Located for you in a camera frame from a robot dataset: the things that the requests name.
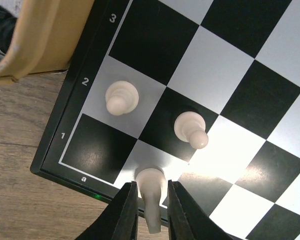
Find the white knight piece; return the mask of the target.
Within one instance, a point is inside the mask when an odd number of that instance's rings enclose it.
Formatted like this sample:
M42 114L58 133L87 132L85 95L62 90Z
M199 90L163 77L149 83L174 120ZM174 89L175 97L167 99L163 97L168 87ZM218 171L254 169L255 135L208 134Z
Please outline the white knight piece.
M167 180L162 171L146 168L140 171L135 181L144 202L144 218L149 234L161 232L160 204L167 197Z

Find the white pawn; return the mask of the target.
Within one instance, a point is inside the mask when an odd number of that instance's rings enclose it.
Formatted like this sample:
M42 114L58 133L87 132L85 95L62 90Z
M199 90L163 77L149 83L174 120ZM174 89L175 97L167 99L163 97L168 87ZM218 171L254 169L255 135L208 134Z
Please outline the white pawn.
M132 112L139 102L137 89L128 81L112 83L105 93L107 111L114 116Z
M189 143L194 149L207 146L209 138L206 133L204 118L193 111L181 113L174 122L174 133L183 142Z

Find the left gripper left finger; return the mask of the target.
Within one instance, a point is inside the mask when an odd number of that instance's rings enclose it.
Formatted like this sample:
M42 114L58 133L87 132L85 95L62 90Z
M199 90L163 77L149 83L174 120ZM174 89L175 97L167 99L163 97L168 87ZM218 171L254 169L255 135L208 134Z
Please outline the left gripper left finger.
M136 240L138 215L137 183L127 182L76 240Z

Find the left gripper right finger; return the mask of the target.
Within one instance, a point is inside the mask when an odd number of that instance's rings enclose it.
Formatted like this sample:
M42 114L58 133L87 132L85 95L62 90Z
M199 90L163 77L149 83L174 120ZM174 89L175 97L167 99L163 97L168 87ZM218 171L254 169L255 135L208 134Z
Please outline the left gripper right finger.
M178 181L168 181L168 227L171 240L230 240Z

